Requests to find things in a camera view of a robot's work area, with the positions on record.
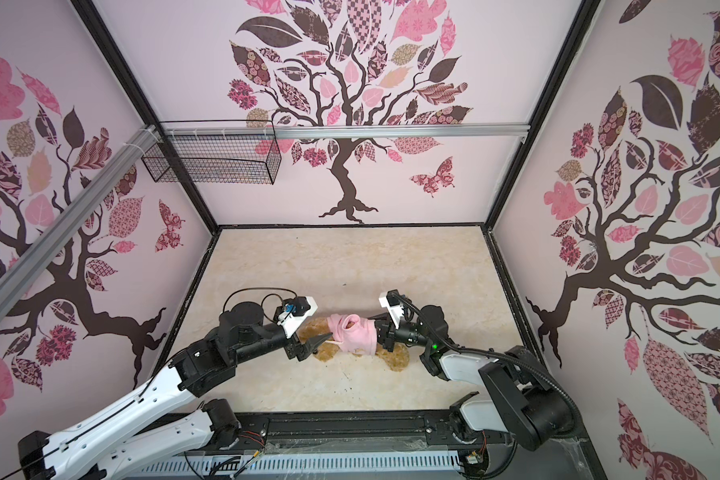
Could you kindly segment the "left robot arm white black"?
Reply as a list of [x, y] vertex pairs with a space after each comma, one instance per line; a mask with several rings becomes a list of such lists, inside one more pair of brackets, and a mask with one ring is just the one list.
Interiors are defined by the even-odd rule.
[[164, 457], [232, 440], [239, 426], [222, 400], [156, 430], [148, 427], [233, 378], [244, 362], [278, 350], [308, 358], [321, 341], [301, 342], [296, 332], [317, 310], [312, 297], [296, 296], [276, 310], [271, 323], [256, 302], [222, 312], [216, 327], [132, 392], [64, 430], [22, 438], [20, 473], [27, 479], [120, 479]]

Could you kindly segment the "brown teddy bear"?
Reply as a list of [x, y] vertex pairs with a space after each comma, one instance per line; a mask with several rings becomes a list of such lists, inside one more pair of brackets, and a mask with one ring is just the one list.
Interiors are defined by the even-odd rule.
[[[303, 343], [314, 336], [330, 333], [327, 325], [328, 317], [307, 320], [296, 332], [298, 339]], [[400, 344], [395, 346], [393, 352], [387, 352], [377, 343], [375, 355], [356, 355], [341, 351], [337, 345], [329, 343], [328, 340], [319, 347], [315, 356], [318, 360], [322, 362], [327, 362], [333, 359], [338, 353], [351, 354], [356, 357], [378, 357], [393, 372], [402, 372], [410, 364], [409, 349], [406, 346]]]

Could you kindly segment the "pink knitted bear sweater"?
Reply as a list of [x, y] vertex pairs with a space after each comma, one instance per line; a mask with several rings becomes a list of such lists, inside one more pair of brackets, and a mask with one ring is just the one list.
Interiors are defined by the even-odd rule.
[[377, 330], [375, 321], [357, 314], [333, 314], [327, 318], [332, 334], [329, 343], [337, 345], [343, 352], [356, 355], [375, 355]]

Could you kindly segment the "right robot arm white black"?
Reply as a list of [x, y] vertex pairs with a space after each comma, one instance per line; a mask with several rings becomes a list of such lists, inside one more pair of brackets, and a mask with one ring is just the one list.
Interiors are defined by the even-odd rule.
[[420, 347], [420, 363], [431, 376], [478, 388], [454, 405], [456, 423], [468, 433], [506, 433], [529, 451], [581, 434], [575, 402], [526, 348], [500, 353], [461, 346], [434, 305], [394, 305], [371, 320], [383, 349]]

